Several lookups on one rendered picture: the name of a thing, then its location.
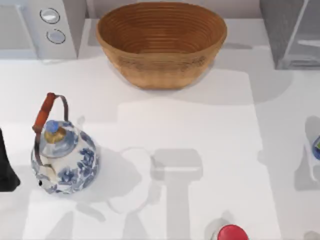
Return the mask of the red round lid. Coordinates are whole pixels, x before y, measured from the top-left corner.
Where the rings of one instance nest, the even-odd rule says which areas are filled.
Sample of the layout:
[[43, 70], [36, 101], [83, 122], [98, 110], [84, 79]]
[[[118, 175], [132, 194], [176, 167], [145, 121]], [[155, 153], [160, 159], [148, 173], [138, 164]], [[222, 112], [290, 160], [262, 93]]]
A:
[[227, 224], [219, 230], [216, 240], [249, 240], [249, 237], [240, 226]]

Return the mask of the large round microwave knob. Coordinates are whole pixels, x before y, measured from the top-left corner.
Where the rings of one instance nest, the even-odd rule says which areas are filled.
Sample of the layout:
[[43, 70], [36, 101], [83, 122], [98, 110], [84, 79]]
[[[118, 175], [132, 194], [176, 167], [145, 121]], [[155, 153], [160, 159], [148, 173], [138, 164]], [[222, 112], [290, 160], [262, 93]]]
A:
[[56, 24], [60, 21], [60, 14], [54, 8], [42, 9], [40, 10], [39, 15], [47, 24]]

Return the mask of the pale microwave oven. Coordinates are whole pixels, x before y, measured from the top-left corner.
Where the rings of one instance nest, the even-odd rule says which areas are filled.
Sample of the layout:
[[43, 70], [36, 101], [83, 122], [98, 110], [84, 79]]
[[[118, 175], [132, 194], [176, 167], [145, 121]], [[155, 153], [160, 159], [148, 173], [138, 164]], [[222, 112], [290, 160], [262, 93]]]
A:
[[[60, 20], [48, 24], [40, 10], [53, 8]], [[86, 0], [0, 0], [0, 60], [77, 59], [87, 14]], [[46, 32], [61, 30], [66, 40], [54, 44]]]

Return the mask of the small round microwave knob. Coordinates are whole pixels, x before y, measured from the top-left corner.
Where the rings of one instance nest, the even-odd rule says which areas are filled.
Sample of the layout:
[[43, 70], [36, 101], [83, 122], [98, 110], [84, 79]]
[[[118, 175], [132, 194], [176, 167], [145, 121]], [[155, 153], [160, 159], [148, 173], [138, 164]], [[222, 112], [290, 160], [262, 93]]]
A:
[[46, 32], [46, 38], [53, 44], [60, 45], [66, 41], [66, 35], [59, 29], [52, 29]]

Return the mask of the blue and white teapot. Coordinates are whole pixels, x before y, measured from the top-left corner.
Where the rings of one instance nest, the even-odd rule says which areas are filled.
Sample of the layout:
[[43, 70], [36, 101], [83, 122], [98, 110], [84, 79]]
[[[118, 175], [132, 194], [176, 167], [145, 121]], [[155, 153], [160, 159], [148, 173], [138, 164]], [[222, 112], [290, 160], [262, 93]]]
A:
[[[57, 98], [63, 103], [63, 120], [49, 120]], [[47, 93], [32, 129], [31, 167], [43, 190], [70, 195], [95, 180], [100, 167], [97, 147], [86, 132], [69, 121], [69, 106], [63, 95]]]

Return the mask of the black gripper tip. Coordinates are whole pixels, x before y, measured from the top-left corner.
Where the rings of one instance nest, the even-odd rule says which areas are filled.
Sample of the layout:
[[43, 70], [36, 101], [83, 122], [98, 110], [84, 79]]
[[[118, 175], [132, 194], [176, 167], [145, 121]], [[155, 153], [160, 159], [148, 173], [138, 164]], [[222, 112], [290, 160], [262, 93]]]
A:
[[0, 193], [13, 192], [21, 181], [9, 162], [5, 141], [0, 128]]

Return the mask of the brown woven basket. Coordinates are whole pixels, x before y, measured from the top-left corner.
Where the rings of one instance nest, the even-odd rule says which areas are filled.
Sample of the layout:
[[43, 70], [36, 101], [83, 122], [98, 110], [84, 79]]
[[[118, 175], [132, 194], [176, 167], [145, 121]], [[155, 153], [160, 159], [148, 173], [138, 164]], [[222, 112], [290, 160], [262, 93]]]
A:
[[214, 61], [227, 37], [217, 13], [184, 2], [139, 2], [116, 8], [96, 25], [104, 54], [142, 89], [181, 89]]

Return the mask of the blue and green can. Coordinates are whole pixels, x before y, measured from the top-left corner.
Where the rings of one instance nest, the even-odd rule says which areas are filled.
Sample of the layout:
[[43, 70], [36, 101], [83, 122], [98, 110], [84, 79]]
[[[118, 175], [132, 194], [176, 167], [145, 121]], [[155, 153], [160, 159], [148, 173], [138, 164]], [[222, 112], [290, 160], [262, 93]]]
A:
[[317, 139], [313, 142], [311, 146], [311, 151], [313, 156], [320, 161], [320, 135]]

